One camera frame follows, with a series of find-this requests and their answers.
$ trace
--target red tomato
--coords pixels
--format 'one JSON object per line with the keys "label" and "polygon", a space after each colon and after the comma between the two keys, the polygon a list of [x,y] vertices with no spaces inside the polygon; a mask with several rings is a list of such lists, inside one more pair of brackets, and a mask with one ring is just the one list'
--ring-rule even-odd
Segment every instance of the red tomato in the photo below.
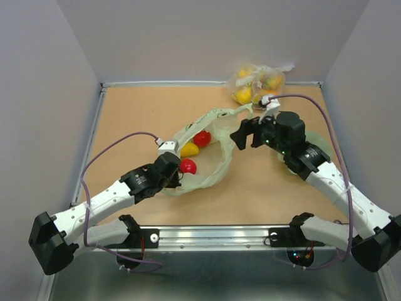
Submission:
{"label": "red tomato", "polygon": [[180,169],[183,173],[191,173],[195,174],[196,173],[196,164],[194,161],[191,159],[182,159],[181,164],[180,164]]}
{"label": "red tomato", "polygon": [[207,147],[209,143],[211,143],[212,135],[211,133],[203,130],[202,132],[196,134],[193,140],[194,144],[196,144],[198,147]]}

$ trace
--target plastic bag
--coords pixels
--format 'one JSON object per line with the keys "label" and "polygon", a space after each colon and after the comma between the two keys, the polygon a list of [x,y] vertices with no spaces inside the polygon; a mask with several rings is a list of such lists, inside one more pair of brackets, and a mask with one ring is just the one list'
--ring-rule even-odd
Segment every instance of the plastic bag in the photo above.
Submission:
{"label": "plastic bag", "polygon": [[232,99],[241,105],[257,104],[267,95],[283,93],[286,77],[283,72],[290,71],[294,65],[271,68],[265,65],[244,65],[226,82]]}
{"label": "plastic bag", "polygon": [[235,110],[214,108],[173,136],[179,143],[179,150],[202,130],[211,133],[212,140],[211,144],[200,150],[200,154],[191,157],[197,165],[196,174],[185,173],[180,181],[181,186],[175,189],[163,189],[165,194],[180,196],[195,189],[215,185],[224,178],[229,170],[232,150],[235,147],[230,134],[239,127],[237,115],[246,110],[249,111],[248,118],[251,118],[253,114],[251,104]]}

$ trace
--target table surface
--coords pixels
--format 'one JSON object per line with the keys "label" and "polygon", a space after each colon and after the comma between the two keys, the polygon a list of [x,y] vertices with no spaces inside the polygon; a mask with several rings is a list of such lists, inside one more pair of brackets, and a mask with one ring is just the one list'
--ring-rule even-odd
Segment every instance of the table surface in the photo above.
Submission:
{"label": "table surface", "polygon": [[[309,95],[326,111],[318,87],[288,85],[284,92]],[[212,108],[236,107],[238,104],[227,96],[224,87],[108,88],[91,156],[131,132],[146,130],[168,140]],[[285,98],[281,100],[281,110],[298,113],[306,130],[317,132],[329,141],[325,121],[312,103],[301,98]],[[87,172],[86,183],[91,196],[106,189],[127,171],[153,162],[156,156],[157,148],[147,136],[134,136],[116,145]],[[337,158],[332,159],[338,165]],[[234,149],[230,170],[219,184],[179,197],[158,193],[104,222],[121,214],[131,214],[143,225],[288,224],[293,216],[302,212],[311,212],[329,221],[346,222],[345,216],[329,199],[290,174],[278,161],[275,151],[268,147],[247,147],[242,151]]]}

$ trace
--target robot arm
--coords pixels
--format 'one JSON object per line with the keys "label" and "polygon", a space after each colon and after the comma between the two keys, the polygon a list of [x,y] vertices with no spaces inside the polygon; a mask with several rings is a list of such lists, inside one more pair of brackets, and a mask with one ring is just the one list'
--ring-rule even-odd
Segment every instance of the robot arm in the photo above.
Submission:
{"label": "robot arm", "polygon": [[[179,186],[180,159],[176,156],[177,141],[167,141],[159,147],[159,156],[147,164],[124,174],[109,188],[91,199],[88,220],[88,241],[99,245],[121,243],[138,231],[130,216],[102,226],[98,222],[113,213],[151,198],[165,187]],[[51,275],[69,265],[83,253],[83,232],[86,202],[50,216],[38,215],[29,236],[29,245],[45,274]]]}
{"label": "robot arm", "polygon": [[[246,137],[253,135],[251,147],[266,145],[283,155],[284,163],[302,180],[319,189],[348,216],[348,198],[343,175],[317,145],[306,141],[305,124],[294,112],[280,112],[277,103],[268,97],[260,103],[266,108],[261,117],[244,119],[231,139],[240,150],[246,147]],[[371,272],[380,269],[401,249],[401,215],[394,218],[376,206],[351,183],[354,232],[352,255]],[[320,241],[345,250],[348,245],[348,225],[323,221],[313,214],[295,216],[285,233],[278,233],[271,246],[284,246],[284,241],[296,245],[300,241]]]}

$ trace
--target white wall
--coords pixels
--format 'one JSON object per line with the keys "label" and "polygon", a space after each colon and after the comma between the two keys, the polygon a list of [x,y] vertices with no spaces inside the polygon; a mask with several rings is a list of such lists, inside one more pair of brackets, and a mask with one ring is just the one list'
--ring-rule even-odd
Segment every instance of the white wall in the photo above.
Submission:
{"label": "white wall", "polygon": [[101,82],[226,80],[295,63],[322,80],[368,0],[57,0]]}
{"label": "white wall", "polygon": [[[352,181],[401,214],[401,2],[371,0],[323,85]],[[401,292],[401,255],[391,261]]]}
{"label": "white wall", "polygon": [[98,82],[55,0],[0,1],[0,299],[36,300],[34,217],[66,209]]}

